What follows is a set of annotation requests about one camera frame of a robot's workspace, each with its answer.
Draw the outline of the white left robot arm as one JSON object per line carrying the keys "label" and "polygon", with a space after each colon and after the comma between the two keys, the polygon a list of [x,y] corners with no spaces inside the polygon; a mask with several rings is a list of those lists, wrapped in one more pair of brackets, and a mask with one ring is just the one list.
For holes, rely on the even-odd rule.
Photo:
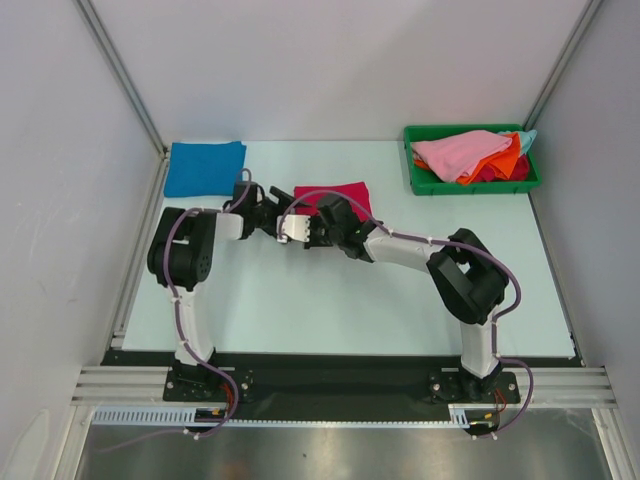
{"label": "white left robot arm", "polygon": [[240,180],[220,210],[166,208],[147,255],[147,268],[170,295],[176,327],[174,360],[166,377],[165,401],[209,401],[231,392],[231,377],[213,364],[215,346],[198,294],[213,266],[214,242],[247,239],[260,229],[278,241],[305,242],[309,215],[287,214],[294,198],[273,187]]}

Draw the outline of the magenta t shirt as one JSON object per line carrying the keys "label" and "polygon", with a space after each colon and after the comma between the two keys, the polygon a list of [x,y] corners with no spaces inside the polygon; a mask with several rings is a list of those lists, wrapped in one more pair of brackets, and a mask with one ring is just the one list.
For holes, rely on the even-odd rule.
{"label": "magenta t shirt", "polygon": [[328,195],[347,200],[361,221],[372,215],[369,189],[363,181],[333,186],[299,185],[294,187],[293,192],[295,199],[302,199],[295,207],[295,212],[300,215],[317,216],[319,201]]}

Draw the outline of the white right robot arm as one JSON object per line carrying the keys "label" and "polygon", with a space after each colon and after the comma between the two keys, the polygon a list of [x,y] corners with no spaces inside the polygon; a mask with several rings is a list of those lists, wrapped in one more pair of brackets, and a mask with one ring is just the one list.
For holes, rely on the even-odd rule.
{"label": "white right robot arm", "polygon": [[316,201],[307,246],[335,246],[347,257],[388,263],[430,275],[449,315],[460,322],[463,395],[484,401],[497,389],[501,372],[495,354],[494,320],[509,279],[492,262],[475,234],[459,229],[442,246],[415,235],[393,233],[361,220],[345,196],[325,192]]}

